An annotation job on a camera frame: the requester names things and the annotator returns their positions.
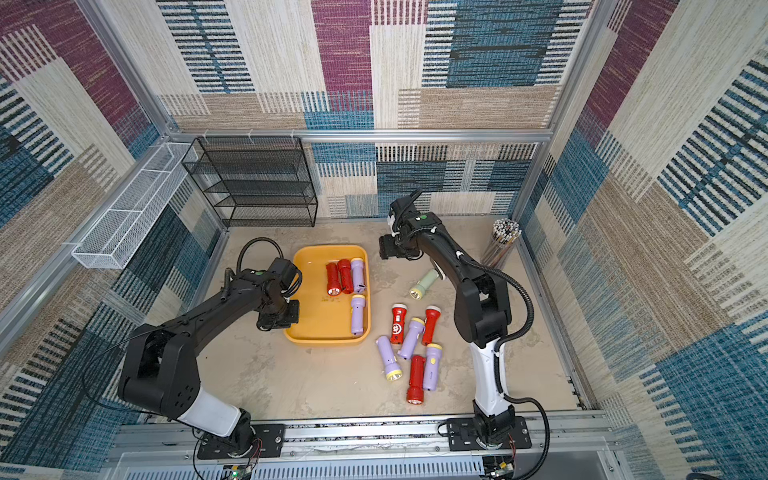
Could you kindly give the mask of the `yellow plastic storage tray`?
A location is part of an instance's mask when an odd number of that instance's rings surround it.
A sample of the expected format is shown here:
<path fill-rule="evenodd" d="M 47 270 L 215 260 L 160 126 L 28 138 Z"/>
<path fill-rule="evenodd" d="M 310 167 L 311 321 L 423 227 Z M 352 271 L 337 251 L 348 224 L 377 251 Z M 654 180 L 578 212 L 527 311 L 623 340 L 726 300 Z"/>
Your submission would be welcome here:
<path fill-rule="evenodd" d="M 299 321 L 284 331 L 285 337 L 297 344 L 311 347 L 347 347 L 357 345 L 371 331 L 371 293 L 365 291 L 365 305 L 360 310 L 362 332 L 352 332 L 353 296 L 327 293 L 327 268 L 340 260 L 360 259 L 368 262 L 363 247 L 352 244 L 327 244 L 303 247 L 296 252 L 293 263 L 303 274 L 298 293 Z"/>

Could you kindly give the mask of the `mint green flashlight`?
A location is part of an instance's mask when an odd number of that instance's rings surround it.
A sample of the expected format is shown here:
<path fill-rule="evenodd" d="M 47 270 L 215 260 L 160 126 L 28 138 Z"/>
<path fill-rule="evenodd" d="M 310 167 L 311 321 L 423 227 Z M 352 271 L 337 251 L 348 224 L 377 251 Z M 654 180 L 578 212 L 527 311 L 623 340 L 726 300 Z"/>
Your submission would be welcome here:
<path fill-rule="evenodd" d="M 409 290 L 409 295 L 414 300 L 421 300 L 427 294 L 431 286 L 441 280 L 442 275 L 434 268 L 428 270 Z"/>

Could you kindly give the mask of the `red flashlight two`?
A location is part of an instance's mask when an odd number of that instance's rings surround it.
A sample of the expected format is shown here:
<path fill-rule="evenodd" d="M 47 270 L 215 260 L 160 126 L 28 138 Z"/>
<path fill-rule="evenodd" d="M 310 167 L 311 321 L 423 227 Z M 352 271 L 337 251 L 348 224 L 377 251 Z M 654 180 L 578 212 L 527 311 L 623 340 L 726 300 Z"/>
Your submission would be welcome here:
<path fill-rule="evenodd" d="M 327 273 L 327 294 L 335 297 L 341 294 L 342 286 L 340 283 L 339 270 L 336 262 L 330 262 L 326 265 Z"/>

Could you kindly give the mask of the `red flashlight one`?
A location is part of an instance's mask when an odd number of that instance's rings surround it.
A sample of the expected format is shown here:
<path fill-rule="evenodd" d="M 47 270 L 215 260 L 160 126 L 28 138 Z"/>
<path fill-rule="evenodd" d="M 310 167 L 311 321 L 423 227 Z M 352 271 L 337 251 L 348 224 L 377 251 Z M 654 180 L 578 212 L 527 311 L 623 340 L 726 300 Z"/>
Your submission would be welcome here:
<path fill-rule="evenodd" d="M 341 259 L 337 262 L 337 268 L 341 282 L 341 291 L 344 294 L 353 294 L 354 282 L 352 277 L 351 262 L 348 259 Z"/>

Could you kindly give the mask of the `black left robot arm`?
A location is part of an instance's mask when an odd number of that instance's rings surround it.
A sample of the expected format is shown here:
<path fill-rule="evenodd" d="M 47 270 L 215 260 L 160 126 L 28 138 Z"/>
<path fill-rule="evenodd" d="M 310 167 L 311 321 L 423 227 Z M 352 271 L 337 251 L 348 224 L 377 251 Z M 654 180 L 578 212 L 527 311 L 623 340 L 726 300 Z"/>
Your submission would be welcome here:
<path fill-rule="evenodd" d="M 118 396 L 131 405 L 207 434 L 248 436 L 246 412 L 202 386 L 197 357 L 241 317 L 257 313 L 262 331 L 298 322 L 301 271 L 276 258 L 266 270 L 225 271 L 221 290 L 187 313 L 158 326 L 138 327 L 126 347 Z"/>

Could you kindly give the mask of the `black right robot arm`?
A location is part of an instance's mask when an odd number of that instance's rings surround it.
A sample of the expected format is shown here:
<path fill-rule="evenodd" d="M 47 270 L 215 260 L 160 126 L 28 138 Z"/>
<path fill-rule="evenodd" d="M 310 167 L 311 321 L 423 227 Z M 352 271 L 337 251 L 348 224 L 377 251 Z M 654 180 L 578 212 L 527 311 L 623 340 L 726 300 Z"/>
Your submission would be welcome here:
<path fill-rule="evenodd" d="M 523 401 L 512 399 L 506 388 L 504 347 L 533 326 L 531 298 L 509 275 L 475 261 L 436 214 L 420 212 L 415 206 L 420 195 L 415 190 L 391 203 L 391 233 L 380 238 L 380 257 L 424 254 L 450 280 L 455 288 L 454 324 L 473 362 L 475 415 L 483 420 L 513 418 L 514 406 Z"/>

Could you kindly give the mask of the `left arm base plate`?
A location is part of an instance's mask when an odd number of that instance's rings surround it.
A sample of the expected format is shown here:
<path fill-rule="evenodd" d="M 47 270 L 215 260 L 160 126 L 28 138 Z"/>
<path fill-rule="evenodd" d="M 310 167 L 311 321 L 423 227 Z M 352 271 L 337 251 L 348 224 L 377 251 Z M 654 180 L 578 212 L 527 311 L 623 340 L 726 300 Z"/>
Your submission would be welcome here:
<path fill-rule="evenodd" d="M 285 424 L 251 424 L 236 427 L 228 437 L 204 433 L 195 454 L 196 460 L 277 458 L 285 436 Z"/>

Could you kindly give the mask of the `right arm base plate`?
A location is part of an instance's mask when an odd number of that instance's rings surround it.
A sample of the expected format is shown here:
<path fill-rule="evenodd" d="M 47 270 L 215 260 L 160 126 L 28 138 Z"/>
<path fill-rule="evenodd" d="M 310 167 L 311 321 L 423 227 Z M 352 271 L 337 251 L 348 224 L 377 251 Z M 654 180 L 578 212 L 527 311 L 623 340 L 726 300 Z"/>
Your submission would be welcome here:
<path fill-rule="evenodd" d="M 516 416 L 507 425 L 482 425 L 470 417 L 454 417 L 443 422 L 438 432 L 447 438 L 451 451 L 530 449 L 532 440 L 526 419 Z"/>

